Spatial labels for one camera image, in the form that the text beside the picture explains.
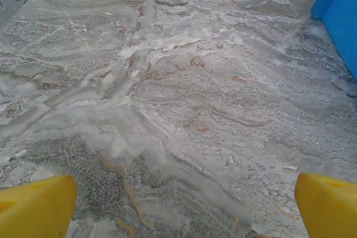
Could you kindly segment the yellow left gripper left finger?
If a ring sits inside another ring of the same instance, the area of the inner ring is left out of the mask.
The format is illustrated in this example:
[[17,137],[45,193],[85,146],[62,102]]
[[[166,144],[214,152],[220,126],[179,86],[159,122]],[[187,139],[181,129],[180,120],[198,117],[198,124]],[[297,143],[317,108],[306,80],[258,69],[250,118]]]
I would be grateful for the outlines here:
[[76,197],[71,175],[0,190],[0,238],[65,238]]

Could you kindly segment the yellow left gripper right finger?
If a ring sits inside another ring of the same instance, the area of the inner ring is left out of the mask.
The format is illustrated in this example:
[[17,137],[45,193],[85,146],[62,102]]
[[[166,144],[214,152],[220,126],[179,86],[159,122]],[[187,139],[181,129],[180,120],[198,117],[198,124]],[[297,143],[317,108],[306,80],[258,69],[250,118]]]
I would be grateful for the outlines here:
[[301,173],[295,200],[309,238],[357,238],[357,183]]

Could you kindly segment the blue three-compartment plastic container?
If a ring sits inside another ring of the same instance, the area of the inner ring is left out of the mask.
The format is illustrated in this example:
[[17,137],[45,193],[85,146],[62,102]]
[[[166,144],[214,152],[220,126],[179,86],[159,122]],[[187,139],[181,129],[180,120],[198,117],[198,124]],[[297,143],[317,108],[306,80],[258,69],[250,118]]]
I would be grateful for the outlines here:
[[357,0],[315,0],[311,15],[324,23],[357,82]]

